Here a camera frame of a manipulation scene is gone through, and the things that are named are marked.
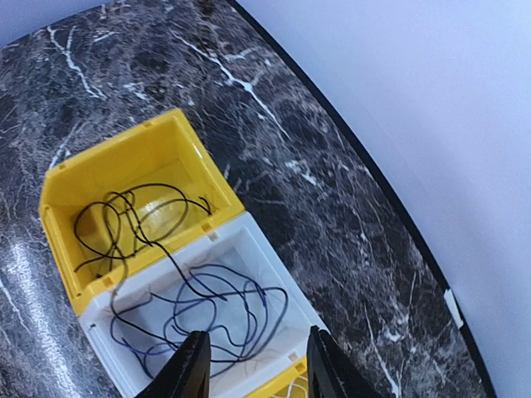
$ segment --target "white plastic container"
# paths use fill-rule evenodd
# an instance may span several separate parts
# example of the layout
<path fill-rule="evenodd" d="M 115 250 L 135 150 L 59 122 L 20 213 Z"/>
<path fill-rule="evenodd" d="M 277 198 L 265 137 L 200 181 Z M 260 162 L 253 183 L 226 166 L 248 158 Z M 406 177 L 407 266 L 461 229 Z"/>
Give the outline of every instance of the white plastic container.
<path fill-rule="evenodd" d="M 253 392 L 306 354 L 309 329 L 312 325 L 325 328 L 319 315 L 247 212 L 184 246 L 173 254 L 173 258 L 185 274 L 187 269 L 194 266 L 206 263 L 221 264 L 253 278 L 262 288 L 277 286 L 288 293 L 289 301 L 285 316 L 265 350 L 250 361 L 238 363 L 220 376 L 212 378 L 210 382 L 212 397 L 237 398 Z M 223 277 L 230 280 L 231 274 L 227 272 Z M 127 279 L 116 297 L 115 308 L 120 311 L 141 303 L 149 297 L 149 292 L 175 298 L 182 283 L 183 280 L 171 260 L 161 260 Z M 265 299 L 271 317 L 276 318 L 283 308 L 284 295 L 268 292 Z M 113 316 L 109 303 L 110 292 L 96 296 L 79 319 L 90 344 L 121 395 L 132 398 L 151 380 L 145 375 L 134 354 L 111 339 L 110 321 Z M 249 301 L 251 308 L 261 305 L 258 295 Z M 168 318 L 168 311 L 171 313 L 171 307 L 162 301 L 157 301 L 151 303 L 149 308 L 136 310 L 132 316 L 135 323 L 149 328 L 150 325 L 163 323 L 164 319 Z M 218 319 L 221 323 L 234 325 L 233 319 L 237 315 L 232 311 L 223 311 L 218 314 Z M 190 312 L 184 315 L 181 321 L 186 323 L 188 330 L 194 330 L 204 325 L 201 316 L 201 311 Z M 273 324 L 269 323 L 265 336 L 272 327 Z M 124 328 L 125 338 L 136 338 L 126 336 L 127 333 Z M 211 344 L 223 345 L 222 336 L 222 333 L 211 333 Z M 146 340 L 134 344 L 147 346 L 160 342 L 155 338 L 151 340 L 148 336 L 143 338 Z M 154 368 L 158 371 L 172 355 L 173 352 L 167 352 L 156 357 L 154 360 L 157 363 L 154 364 Z M 211 368 L 212 374 L 219 369 L 219 366 L 212 364 Z"/>

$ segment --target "tangled cable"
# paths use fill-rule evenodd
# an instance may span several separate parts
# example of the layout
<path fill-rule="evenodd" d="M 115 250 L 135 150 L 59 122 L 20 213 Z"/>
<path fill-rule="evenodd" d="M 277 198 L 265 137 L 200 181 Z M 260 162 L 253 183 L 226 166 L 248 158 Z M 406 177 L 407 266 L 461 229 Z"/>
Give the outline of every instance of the tangled cable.
<path fill-rule="evenodd" d="M 149 205 L 137 203 L 139 192 L 161 188 L 177 194 L 177 197 L 163 201 L 156 206 L 152 203 Z M 155 231 L 147 231 L 146 224 L 149 224 L 150 218 L 174 203 L 183 205 L 176 221 L 156 220 L 154 224 L 157 224 L 158 228 Z M 137 204 L 142 210 L 147 209 L 142 216 L 139 215 L 138 209 L 135 210 Z M 93 247 L 90 242 L 82 238 L 79 231 L 85 215 L 91 213 L 93 217 L 95 216 L 95 206 L 101 207 L 101 220 L 110 242 L 104 250 Z M 149 358 L 161 357 L 163 354 L 176 351 L 192 330 L 203 330 L 211 335 L 211 377 L 220 375 L 237 363 L 249 361 L 259 355 L 269 344 L 288 307 L 288 294 L 284 289 L 262 288 L 254 279 L 227 265 L 204 264 L 189 268 L 188 277 L 183 273 L 160 241 L 178 230 L 179 226 L 185 222 L 191 206 L 206 212 L 208 216 L 212 215 L 211 205 L 206 198 L 199 197 L 197 201 L 194 201 L 176 187 L 162 183 L 150 183 L 138 185 L 123 192 L 109 192 L 104 195 L 102 201 L 94 201 L 84 207 L 74 221 L 76 239 L 87 250 L 96 254 L 96 257 L 79 264 L 75 269 L 76 272 L 100 262 L 99 266 L 93 267 L 93 272 L 96 278 L 101 278 L 103 274 L 114 268 L 117 260 L 123 265 L 124 272 L 110 298 L 110 310 L 114 315 L 110 322 L 110 336 L 117 344 L 132 352 L 146 376 L 151 379 L 163 366 L 163 362 L 157 364 L 158 369 L 154 372 L 149 368 L 151 362 Z M 115 217 L 114 224 L 110 222 L 110 216 Z M 125 226 L 122 226 L 122 218 L 125 219 Z M 169 228 L 164 229 L 164 225 L 168 223 L 170 223 Z M 125 239 L 127 227 L 132 232 L 130 241 Z M 117 311 L 114 301 L 129 275 L 127 260 L 134 258 L 140 251 L 147 248 L 158 248 L 172 261 L 182 280 L 176 297 L 167 298 L 161 294 L 147 292 L 148 298 L 142 303 Z M 103 272 L 105 260 L 109 263 L 107 271 Z M 278 293 L 273 294 L 273 297 L 282 302 L 282 309 L 278 313 L 270 305 L 271 296 L 268 293 L 271 292 Z M 169 315 L 164 319 L 160 333 L 153 331 L 153 325 L 144 327 L 134 321 L 135 317 L 145 311 L 160 313 L 162 306 L 168 307 Z M 239 309 L 238 306 L 245 314 L 242 319 L 234 319 Z M 186 318 L 193 320 L 192 330 L 186 327 L 184 321 Z M 228 318 L 229 325 L 223 323 L 224 318 Z M 127 333 L 135 333 L 135 338 L 138 340 L 136 343 L 124 337 L 126 329 Z M 121 337 L 118 336 L 118 331 L 122 332 Z"/>

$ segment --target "wire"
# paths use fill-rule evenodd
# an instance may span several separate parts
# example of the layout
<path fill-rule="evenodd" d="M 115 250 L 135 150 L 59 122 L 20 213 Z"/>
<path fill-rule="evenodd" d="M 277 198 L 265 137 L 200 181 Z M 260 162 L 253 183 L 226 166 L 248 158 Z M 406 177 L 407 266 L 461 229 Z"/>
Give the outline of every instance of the wire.
<path fill-rule="evenodd" d="M 168 199 L 154 207 L 149 207 L 149 211 L 139 216 L 135 210 L 135 206 L 140 203 L 139 194 L 143 190 L 154 188 L 169 190 L 177 194 L 178 197 Z M 166 206 L 171 206 L 173 203 L 183 204 L 181 214 L 176 216 L 176 220 L 172 221 L 172 224 L 170 224 L 171 227 L 167 231 L 158 232 L 155 236 L 148 238 L 149 234 L 143 226 L 157 211 L 162 210 Z M 206 198 L 198 197 L 198 200 L 192 200 L 182 190 L 171 185 L 148 183 L 132 187 L 123 192 L 108 192 L 103 196 L 102 201 L 94 201 L 81 209 L 74 220 L 74 235 L 76 239 L 83 247 L 95 254 L 94 258 L 80 263 L 76 267 L 75 272 L 79 272 L 87 265 L 96 264 L 100 261 L 99 267 L 95 270 L 95 277 L 101 278 L 104 275 L 102 272 L 105 270 L 103 269 L 106 264 L 105 260 L 109 261 L 105 273 L 115 268 L 116 260 L 122 264 L 122 276 L 110 295 L 110 310 L 113 314 L 113 318 L 110 321 L 110 336 L 115 343 L 131 351 L 146 376 L 151 379 L 153 379 L 153 373 L 149 369 L 148 359 L 164 356 L 168 352 L 175 352 L 183 343 L 184 339 L 191 333 L 191 331 L 188 331 L 182 325 L 181 319 L 184 315 L 192 313 L 196 319 L 201 319 L 202 326 L 196 326 L 194 328 L 202 328 L 202 330 L 211 334 L 212 341 L 219 340 L 221 342 L 220 344 L 211 344 L 213 350 L 211 363 L 220 364 L 217 370 L 211 374 L 211 377 L 215 377 L 232 368 L 237 363 L 250 361 L 259 355 L 275 336 L 288 307 L 288 294 L 283 288 L 262 288 L 253 278 L 235 271 L 227 265 L 204 264 L 189 268 L 188 276 L 183 273 L 181 267 L 161 241 L 175 233 L 179 226 L 183 224 L 190 212 L 190 206 L 195 206 L 197 209 L 204 211 L 208 216 L 212 215 L 211 205 Z M 80 224 L 82 224 L 82 220 L 89 213 L 92 217 L 98 214 L 101 216 L 101 223 L 105 227 L 105 234 L 109 242 L 109 246 L 103 250 L 92 247 L 81 236 Z M 110 217 L 112 217 L 113 221 L 115 218 L 114 223 L 111 223 Z M 124 252 L 122 246 L 126 231 L 132 232 L 132 241 L 130 242 L 132 246 L 131 249 Z M 173 263 L 182 280 L 178 288 L 177 296 L 175 299 L 170 299 L 160 294 L 149 292 L 148 298 L 143 302 L 117 311 L 115 308 L 116 297 L 129 276 L 127 260 L 134 258 L 141 250 L 149 247 L 160 249 Z M 283 296 L 283 307 L 275 317 L 270 313 L 270 306 L 267 300 L 267 294 L 271 292 L 280 293 Z M 190 299 L 185 297 L 190 294 L 192 295 Z M 260 300 L 261 305 L 250 305 L 250 300 L 253 296 L 256 296 Z M 229 303 L 230 298 L 238 300 L 236 302 L 232 300 Z M 143 328 L 128 319 L 130 315 L 138 311 L 144 311 L 143 308 L 155 305 L 157 301 L 166 303 L 173 308 L 168 307 L 168 317 L 164 319 L 162 324 L 162 335 Z M 242 314 L 244 315 L 241 322 L 235 321 L 232 318 L 230 325 L 223 324 L 220 319 L 222 307 L 219 306 L 225 306 L 227 307 L 227 311 L 230 311 L 230 314 L 236 314 L 238 308 L 238 304 L 236 303 L 238 301 L 242 306 Z M 212 307 L 210 312 L 202 308 L 203 304 Z M 232 335 L 231 327 L 236 327 L 240 331 L 239 334 L 243 334 L 244 336 L 235 339 Z M 144 344 L 142 347 L 137 347 L 138 344 L 137 346 L 133 344 L 134 338 L 126 339 L 124 336 L 119 336 L 117 330 L 115 330 L 117 328 L 122 332 L 122 335 L 124 335 L 124 328 L 130 328 L 130 332 L 128 333 L 138 333 L 138 337 L 144 336 L 144 340 L 145 337 L 151 337 L 155 340 L 155 343 L 152 341 L 151 345 L 146 346 Z"/>

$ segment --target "white wall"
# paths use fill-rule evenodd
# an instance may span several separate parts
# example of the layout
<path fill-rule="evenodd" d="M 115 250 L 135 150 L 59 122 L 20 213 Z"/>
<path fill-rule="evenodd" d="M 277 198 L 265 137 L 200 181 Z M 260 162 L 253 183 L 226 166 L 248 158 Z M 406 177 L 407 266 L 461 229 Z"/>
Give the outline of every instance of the white wall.
<path fill-rule="evenodd" d="M 530 396 L 531 3 L 239 1 L 402 199 L 497 394 Z"/>
<path fill-rule="evenodd" d="M 109 0 L 0 0 L 0 48 L 104 2 Z"/>

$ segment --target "marble surface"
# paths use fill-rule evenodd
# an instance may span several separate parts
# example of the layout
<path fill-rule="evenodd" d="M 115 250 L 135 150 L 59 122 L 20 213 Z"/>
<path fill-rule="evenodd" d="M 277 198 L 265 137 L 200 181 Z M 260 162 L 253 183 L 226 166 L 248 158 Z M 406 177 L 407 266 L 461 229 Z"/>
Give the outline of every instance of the marble surface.
<path fill-rule="evenodd" d="M 0 51 L 0 396 L 118 396 L 71 310 L 45 172 L 180 107 L 385 396 L 484 396 L 442 292 L 332 120 L 225 2 L 117 2 Z"/>

